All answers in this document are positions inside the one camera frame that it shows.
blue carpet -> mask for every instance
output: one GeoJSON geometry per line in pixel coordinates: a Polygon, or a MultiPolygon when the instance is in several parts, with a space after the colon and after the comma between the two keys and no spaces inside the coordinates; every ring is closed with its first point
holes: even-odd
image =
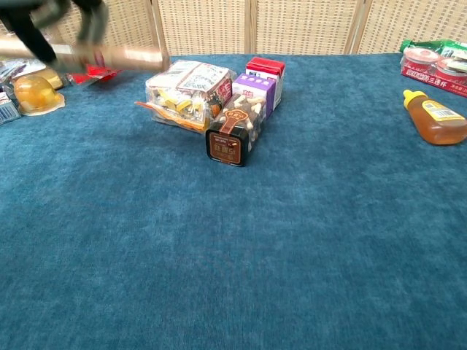
{"type": "Polygon", "coordinates": [[[0,126],[0,348],[467,347],[467,143],[425,143],[402,92],[466,99],[399,54],[269,57],[245,168],[135,106],[150,74],[0,126]]]}

squeeze bottle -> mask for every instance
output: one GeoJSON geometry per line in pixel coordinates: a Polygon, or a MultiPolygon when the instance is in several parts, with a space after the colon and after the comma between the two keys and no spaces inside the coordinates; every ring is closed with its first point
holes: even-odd
{"type": "Polygon", "coordinates": [[[409,111],[422,138],[430,144],[458,144],[467,137],[467,120],[457,112],[430,99],[422,91],[404,91],[409,111]]]}

woven wall panel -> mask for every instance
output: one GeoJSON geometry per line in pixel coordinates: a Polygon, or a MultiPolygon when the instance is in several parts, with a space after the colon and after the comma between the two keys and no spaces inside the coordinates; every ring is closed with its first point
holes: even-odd
{"type": "Polygon", "coordinates": [[[258,53],[342,54],[357,0],[258,0],[258,53]]]}
{"type": "Polygon", "coordinates": [[[398,52],[404,39],[467,41],[467,0],[373,0],[357,52],[398,52]]]}
{"type": "Polygon", "coordinates": [[[243,53],[245,0],[159,0],[170,55],[243,53]]]}
{"type": "MultiPolygon", "coordinates": [[[[157,46],[158,43],[151,34],[153,23],[145,1],[149,0],[106,0],[110,14],[104,37],[105,45],[157,46]]],[[[80,21],[80,11],[73,4],[69,14],[57,26],[65,42],[69,44],[76,42],[80,21]]]]}

